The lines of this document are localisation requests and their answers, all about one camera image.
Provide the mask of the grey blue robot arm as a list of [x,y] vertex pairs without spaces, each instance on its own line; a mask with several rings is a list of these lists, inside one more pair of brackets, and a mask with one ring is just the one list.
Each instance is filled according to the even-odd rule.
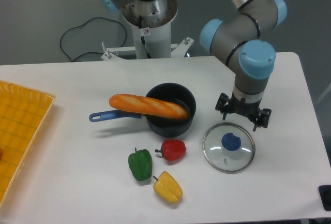
[[[171,22],[176,0],[100,0],[110,12],[121,11],[131,25],[137,58],[166,58],[171,55]],[[223,116],[236,113],[255,127],[266,128],[270,109],[261,109],[276,52],[260,36],[274,29],[287,16],[284,0],[232,0],[238,16],[229,22],[212,19],[200,33],[200,44],[232,72],[231,96],[221,94],[216,110]]]

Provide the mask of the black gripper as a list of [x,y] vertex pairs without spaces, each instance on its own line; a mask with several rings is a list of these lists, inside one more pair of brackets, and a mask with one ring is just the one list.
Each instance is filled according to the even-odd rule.
[[225,120],[228,114],[236,113],[244,117],[254,117],[253,131],[257,128],[267,128],[269,119],[272,113],[271,109],[259,109],[261,98],[253,103],[248,103],[248,98],[237,99],[234,95],[231,98],[225,93],[219,96],[215,110],[222,114],[222,119]]

